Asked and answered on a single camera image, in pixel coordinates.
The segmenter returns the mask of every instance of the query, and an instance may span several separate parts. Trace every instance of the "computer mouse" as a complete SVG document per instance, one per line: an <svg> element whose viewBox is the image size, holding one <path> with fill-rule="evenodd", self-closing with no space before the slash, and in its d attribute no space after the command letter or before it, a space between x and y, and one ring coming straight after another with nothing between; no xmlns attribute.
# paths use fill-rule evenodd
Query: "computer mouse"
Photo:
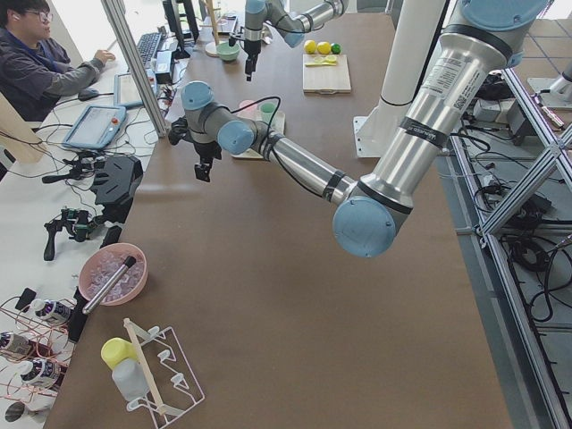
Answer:
<svg viewBox="0 0 572 429"><path fill-rule="evenodd" d="M97 89L85 88L85 89L82 89L78 93L78 100L79 101L88 101L91 98L97 97L98 95L99 95L99 91Z"/></svg>

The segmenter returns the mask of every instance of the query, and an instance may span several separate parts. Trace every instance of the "lime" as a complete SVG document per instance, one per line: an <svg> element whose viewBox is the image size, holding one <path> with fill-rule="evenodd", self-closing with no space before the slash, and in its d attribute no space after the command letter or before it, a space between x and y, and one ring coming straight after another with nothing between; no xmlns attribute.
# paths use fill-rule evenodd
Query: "lime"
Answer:
<svg viewBox="0 0 572 429"><path fill-rule="evenodd" d="M320 42L318 43L318 52L322 55L328 55L330 53L330 51L332 50L332 47L330 46L330 44L328 42Z"/></svg>
<svg viewBox="0 0 572 429"><path fill-rule="evenodd" d="M313 54L315 52L315 40L307 40L304 44L304 52Z"/></svg>
<svg viewBox="0 0 572 429"><path fill-rule="evenodd" d="M337 43L332 43L332 54L340 54L341 53L341 46Z"/></svg>

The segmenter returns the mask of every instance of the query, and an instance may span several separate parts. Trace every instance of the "green bowl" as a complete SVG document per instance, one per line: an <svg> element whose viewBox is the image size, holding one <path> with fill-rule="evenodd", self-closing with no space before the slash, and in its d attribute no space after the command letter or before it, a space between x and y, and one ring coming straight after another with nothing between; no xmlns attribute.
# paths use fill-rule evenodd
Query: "green bowl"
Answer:
<svg viewBox="0 0 572 429"><path fill-rule="evenodd" d="M234 46L230 46L229 42L222 42L216 46L216 53L219 58L223 61L234 61L239 56L240 46L237 43Z"/></svg>

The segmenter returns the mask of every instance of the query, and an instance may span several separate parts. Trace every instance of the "black hair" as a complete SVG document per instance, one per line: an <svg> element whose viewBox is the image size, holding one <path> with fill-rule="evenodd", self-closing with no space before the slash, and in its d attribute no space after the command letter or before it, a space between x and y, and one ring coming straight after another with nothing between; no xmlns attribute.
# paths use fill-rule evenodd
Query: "black hair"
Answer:
<svg viewBox="0 0 572 429"><path fill-rule="evenodd" d="M20 14L26 11L50 12L50 6L46 0L0 0L0 27L4 28L8 23L8 11Z"/></svg>

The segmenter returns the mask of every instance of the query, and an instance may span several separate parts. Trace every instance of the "small bottle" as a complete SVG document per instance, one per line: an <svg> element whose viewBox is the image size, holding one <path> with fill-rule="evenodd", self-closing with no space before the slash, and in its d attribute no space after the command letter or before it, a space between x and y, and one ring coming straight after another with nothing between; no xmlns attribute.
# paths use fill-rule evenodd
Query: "small bottle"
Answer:
<svg viewBox="0 0 572 429"><path fill-rule="evenodd" d="M126 358L137 359L133 344L123 338L112 338L101 348L101 358L112 371Z"/></svg>
<svg viewBox="0 0 572 429"><path fill-rule="evenodd" d="M37 317L52 326L65 324L72 317L72 309L59 301L34 299L29 307L36 312Z"/></svg>
<svg viewBox="0 0 572 429"><path fill-rule="evenodd" d="M30 340L14 332L0 333L0 356L10 359L45 358L52 350L45 344Z"/></svg>
<svg viewBox="0 0 572 429"><path fill-rule="evenodd" d="M37 357L33 360L20 362L16 367L16 372L20 374L20 378L25 384L59 391L66 369L65 366L56 362Z"/></svg>
<svg viewBox="0 0 572 429"><path fill-rule="evenodd" d="M111 377L121 395L128 402L136 398L145 398L149 393L149 385L141 365L130 357L117 364L111 373Z"/></svg>

